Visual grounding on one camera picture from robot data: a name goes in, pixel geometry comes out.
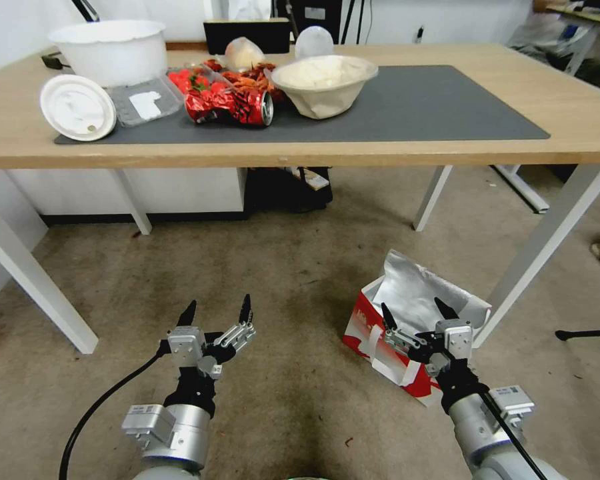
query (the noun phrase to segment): aluminum foil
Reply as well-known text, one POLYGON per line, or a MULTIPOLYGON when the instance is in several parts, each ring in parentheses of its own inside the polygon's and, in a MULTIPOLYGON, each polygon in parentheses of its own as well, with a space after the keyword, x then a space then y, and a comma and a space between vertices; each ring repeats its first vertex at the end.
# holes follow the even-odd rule
POLYGON ((385 258, 384 277, 367 298, 376 310, 386 303, 396 323, 407 333, 432 331, 442 315, 434 297, 453 308, 462 320, 480 328, 491 313, 491 305, 466 290, 440 278, 402 253, 390 250, 385 258))

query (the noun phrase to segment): white sticker label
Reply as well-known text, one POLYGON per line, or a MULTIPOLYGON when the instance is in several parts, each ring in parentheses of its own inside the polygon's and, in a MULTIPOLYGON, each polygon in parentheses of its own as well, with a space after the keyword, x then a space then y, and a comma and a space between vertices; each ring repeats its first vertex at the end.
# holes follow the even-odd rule
POLYGON ((151 120, 160 115, 160 109, 156 107, 155 101, 160 98, 158 92, 150 91, 144 93, 136 93, 129 97, 131 104, 135 108, 140 118, 144 120, 151 120))
POLYGON ((315 7, 305 7, 305 18, 314 20, 324 20, 327 16, 325 9, 319 9, 315 7))

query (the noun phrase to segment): red crushed can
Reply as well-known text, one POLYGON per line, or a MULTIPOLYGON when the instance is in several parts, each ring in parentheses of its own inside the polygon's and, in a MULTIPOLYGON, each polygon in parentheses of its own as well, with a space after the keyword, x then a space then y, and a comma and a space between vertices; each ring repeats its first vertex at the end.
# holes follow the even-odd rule
POLYGON ((266 127, 273 120, 273 100, 267 91, 248 89, 236 91, 230 87, 191 90, 185 99, 189 116, 196 123, 212 121, 224 112, 244 125, 266 127))

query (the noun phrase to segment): white wall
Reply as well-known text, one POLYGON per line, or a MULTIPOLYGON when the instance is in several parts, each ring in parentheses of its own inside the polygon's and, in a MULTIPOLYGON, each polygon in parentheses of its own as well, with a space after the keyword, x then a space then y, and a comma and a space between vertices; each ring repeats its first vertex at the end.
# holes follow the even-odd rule
MULTIPOLYGON (((90 0, 103 20, 148 18, 167 25, 174 41, 204 41, 202 20, 226 0, 90 0)), ((0 67, 51 44, 48 32, 84 19, 71 0, 0 0, 0 67)))
MULTIPOLYGON (((356 0, 347 43, 355 43, 361 0, 356 0)), ((343 0, 340 38, 349 0, 343 0)), ((529 14, 531 0, 373 0, 372 43, 412 43, 421 25, 423 43, 506 43, 529 14)), ((369 30, 365 0, 361 43, 369 30)))

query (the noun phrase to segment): white table leg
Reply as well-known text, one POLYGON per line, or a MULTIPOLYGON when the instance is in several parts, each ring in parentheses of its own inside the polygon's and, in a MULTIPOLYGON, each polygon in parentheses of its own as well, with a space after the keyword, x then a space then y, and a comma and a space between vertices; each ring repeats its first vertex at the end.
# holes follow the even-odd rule
POLYGON ((582 65, 582 62, 589 53, 589 50, 591 50, 593 44, 595 43, 596 37, 597 32, 595 30, 595 26, 592 25, 589 28, 589 31, 586 32, 586 34, 578 41, 578 51, 573 53, 567 68, 565 68, 565 73, 567 75, 575 75, 575 73, 578 71, 578 68, 580 68, 580 65, 582 65))
POLYGON ((579 165, 491 292, 487 301, 493 310, 474 347, 482 345, 599 193, 600 165, 579 165))
POLYGON ((147 214, 145 213, 144 208, 140 204, 140 201, 135 196, 135 193, 133 192, 133 187, 131 186, 131 182, 129 181, 127 174, 122 170, 110 169, 108 170, 108 172, 111 174, 111 178, 118 186, 120 195, 122 195, 122 198, 127 204, 127 208, 129 208, 131 216, 135 220, 136 225, 138 225, 140 233, 142 233, 143 235, 150 234, 152 229, 151 222, 147 218, 147 214))
POLYGON ((509 182, 511 188, 529 202, 536 213, 544 213, 549 210, 549 204, 544 198, 517 174, 520 165, 494 165, 493 167, 509 182))
POLYGON ((422 200, 418 213, 415 216, 415 221, 413 222, 414 230, 424 230, 435 202, 437 202, 440 192, 442 192, 442 188, 445 186, 447 178, 451 173, 451 168, 451 165, 442 165, 435 169, 433 178, 429 183, 429 188, 425 193, 425 198, 422 200))
POLYGON ((1 217, 0 264, 80 352, 93 353, 98 337, 1 217))

